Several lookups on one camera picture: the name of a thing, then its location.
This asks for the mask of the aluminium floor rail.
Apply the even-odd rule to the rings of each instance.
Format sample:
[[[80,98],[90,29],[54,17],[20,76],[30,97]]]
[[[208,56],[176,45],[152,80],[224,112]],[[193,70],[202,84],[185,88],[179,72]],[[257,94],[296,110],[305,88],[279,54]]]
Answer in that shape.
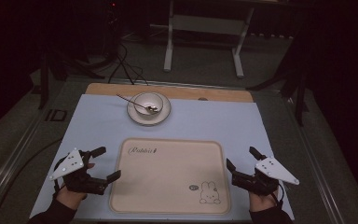
[[[0,201],[44,113],[39,102],[39,94],[27,93],[0,119]]]
[[[306,154],[305,159],[307,161],[307,166],[310,170],[314,186],[318,190],[318,194],[324,204],[324,210],[329,216],[331,224],[345,224],[345,221],[337,207],[334,195],[332,194],[332,190],[326,181],[321,165],[313,152],[310,140],[307,137],[305,130],[298,124],[298,121],[295,118],[294,101],[291,98],[282,98],[282,100],[287,112],[289,113],[291,122],[295,126],[298,139],[301,142],[301,146]]]

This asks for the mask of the person's right hand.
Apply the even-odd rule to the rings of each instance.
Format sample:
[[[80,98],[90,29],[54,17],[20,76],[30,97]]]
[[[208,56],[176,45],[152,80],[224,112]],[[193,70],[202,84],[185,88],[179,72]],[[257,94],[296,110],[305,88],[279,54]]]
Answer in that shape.
[[[260,212],[277,205],[278,191],[275,190],[269,195],[257,195],[253,192],[249,193],[249,210],[251,212]]]

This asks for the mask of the light blue table mat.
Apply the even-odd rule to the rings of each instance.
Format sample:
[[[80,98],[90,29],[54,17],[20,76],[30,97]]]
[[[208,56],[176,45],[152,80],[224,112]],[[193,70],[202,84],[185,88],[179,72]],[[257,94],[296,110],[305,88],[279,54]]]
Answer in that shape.
[[[118,171],[117,161],[122,143],[129,138],[214,141],[223,149],[223,161],[229,158],[237,170],[255,171],[255,158],[249,148],[272,153],[258,107],[254,103],[173,99],[171,113],[155,126],[134,122],[127,104],[116,96],[84,94],[77,104],[56,157],[61,159],[74,149],[93,150],[106,147],[95,159],[93,176],[106,177]],[[223,215],[173,215],[118,213],[111,209],[114,183],[103,196],[90,195],[79,207],[76,219],[87,221],[204,221],[245,222],[249,220],[249,197],[243,189],[231,184],[226,167],[230,210]]]

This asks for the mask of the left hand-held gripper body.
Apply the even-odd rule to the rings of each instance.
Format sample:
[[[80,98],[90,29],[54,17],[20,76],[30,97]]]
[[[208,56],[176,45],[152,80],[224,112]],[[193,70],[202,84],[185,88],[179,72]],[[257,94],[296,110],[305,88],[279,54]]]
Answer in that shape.
[[[55,190],[59,191],[58,179],[75,192],[103,195],[108,186],[106,179],[94,178],[88,174],[90,151],[72,150],[56,163],[53,173],[48,177],[53,181]]]

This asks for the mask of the black device with red light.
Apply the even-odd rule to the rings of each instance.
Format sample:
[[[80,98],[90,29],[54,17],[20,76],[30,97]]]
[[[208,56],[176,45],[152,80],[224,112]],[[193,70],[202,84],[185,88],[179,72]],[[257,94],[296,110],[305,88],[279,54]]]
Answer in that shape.
[[[109,60],[117,57],[120,17],[120,3],[103,0],[103,54]]]

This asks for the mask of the metal spoon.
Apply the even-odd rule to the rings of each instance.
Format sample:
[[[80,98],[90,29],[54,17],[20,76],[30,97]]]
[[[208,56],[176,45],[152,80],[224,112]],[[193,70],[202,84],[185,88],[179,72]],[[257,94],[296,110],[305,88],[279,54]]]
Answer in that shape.
[[[121,99],[123,99],[123,100],[125,100],[125,101],[127,101],[127,102],[129,102],[131,104],[133,104],[133,105],[138,105],[138,106],[144,108],[145,110],[150,111],[151,113],[158,113],[159,112],[158,108],[155,107],[155,106],[151,106],[151,105],[144,106],[144,105],[137,104],[134,101],[132,101],[130,99],[127,99],[126,97],[124,97],[124,96],[122,96],[120,94],[117,94],[117,97],[119,97],[119,98],[121,98]]]

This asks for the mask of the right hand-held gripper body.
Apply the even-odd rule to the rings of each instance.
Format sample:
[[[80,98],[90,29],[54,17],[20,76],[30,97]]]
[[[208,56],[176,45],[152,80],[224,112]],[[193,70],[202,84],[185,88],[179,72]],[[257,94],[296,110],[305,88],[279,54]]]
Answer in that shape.
[[[273,193],[279,187],[281,181],[293,185],[299,184],[299,180],[274,157],[266,156],[264,160],[257,161],[253,175],[237,172],[239,177],[231,177],[231,184],[257,195]]]

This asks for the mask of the white ceramic plate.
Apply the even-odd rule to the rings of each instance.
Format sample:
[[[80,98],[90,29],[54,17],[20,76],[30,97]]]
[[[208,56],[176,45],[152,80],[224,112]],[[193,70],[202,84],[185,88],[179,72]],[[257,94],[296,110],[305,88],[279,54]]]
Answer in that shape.
[[[161,123],[162,121],[164,121],[171,113],[171,102],[169,101],[169,99],[158,92],[154,92],[157,95],[159,95],[161,97],[161,99],[163,100],[163,108],[162,110],[155,116],[155,117],[143,117],[141,115],[139,115],[134,108],[134,105],[131,103],[127,104],[127,113],[129,115],[129,117],[136,123],[144,125],[144,126],[153,126],[153,125],[157,125],[159,123]]]

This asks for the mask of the person's left hand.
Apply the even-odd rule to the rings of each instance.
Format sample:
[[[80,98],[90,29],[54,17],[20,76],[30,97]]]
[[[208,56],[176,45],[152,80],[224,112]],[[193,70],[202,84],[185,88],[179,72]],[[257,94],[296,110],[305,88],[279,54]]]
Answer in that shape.
[[[55,197],[58,202],[72,210],[76,210],[86,198],[87,193],[71,191],[65,184],[61,185],[60,190]]]

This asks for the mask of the white metal table frame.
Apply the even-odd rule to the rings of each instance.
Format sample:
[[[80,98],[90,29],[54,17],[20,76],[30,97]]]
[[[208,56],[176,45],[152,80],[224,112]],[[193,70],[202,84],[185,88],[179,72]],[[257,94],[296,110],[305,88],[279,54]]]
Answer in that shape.
[[[239,38],[239,41],[237,46],[231,49],[231,54],[237,78],[244,78],[245,74],[243,72],[241,64],[240,53],[254,11],[255,9],[253,7],[250,7],[245,13],[245,19],[243,21],[208,18],[200,16],[188,16],[182,14],[175,14],[174,0],[170,0],[168,18],[168,42],[164,58],[163,70],[165,72],[170,72],[172,70],[172,38],[174,30],[202,32],[219,35],[236,35]]]

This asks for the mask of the beige rabbit print placemat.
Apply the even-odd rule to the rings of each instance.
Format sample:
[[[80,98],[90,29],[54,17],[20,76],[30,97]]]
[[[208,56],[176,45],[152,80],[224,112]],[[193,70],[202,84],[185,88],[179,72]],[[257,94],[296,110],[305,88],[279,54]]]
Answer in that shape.
[[[223,149],[214,141],[129,138],[110,206],[118,213],[223,215],[230,210]]]

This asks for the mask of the black metal stand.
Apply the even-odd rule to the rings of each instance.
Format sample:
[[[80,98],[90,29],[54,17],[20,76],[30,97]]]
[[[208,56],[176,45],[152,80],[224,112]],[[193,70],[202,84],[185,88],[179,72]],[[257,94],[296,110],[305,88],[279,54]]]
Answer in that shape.
[[[107,66],[112,62],[112,58],[108,57],[107,59],[93,64],[82,64],[77,60],[71,58],[69,55],[54,49],[53,51],[44,52],[41,55],[41,66],[40,66],[40,101],[39,101],[39,109],[45,107],[49,98],[49,73],[52,73],[58,80],[66,80],[67,74],[64,69],[64,65],[67,64],[75,70],[79,71],[81,74],[91,77],[91,78],[102,78],[102,76],[97,75],[92,72],[92,69],[100,68],[103,66]]]
[[[302,112],[305,105],[304,98],[307,79],[305,62],[309,51],[306,44],[307,39],[306,31],[298,31],[284,54],[274,76],[264,82],[246,88],[247,91],[260,91],[274,83],[284,81],[280,94],[283,98],[289,99],[296,93],[295,118],[299,126],[303,125]]]

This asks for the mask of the white ceramic bowl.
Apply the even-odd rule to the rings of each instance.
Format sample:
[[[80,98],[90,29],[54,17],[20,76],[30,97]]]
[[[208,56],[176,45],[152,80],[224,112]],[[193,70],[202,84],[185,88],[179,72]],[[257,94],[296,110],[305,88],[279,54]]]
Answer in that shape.
[[[149,106],[149,105],[155,106],[158,108],[159,112],[163,108],[163,100],[159,95],[153,92],[140,93],[134,98],[134,102],[144,106]],[[155,117],[159,113],[159,112],[151,113],[150,111],[147,111],[138,105],[135,105],[134,108],[135,111],[143,117],[151,118],[151,117]]]

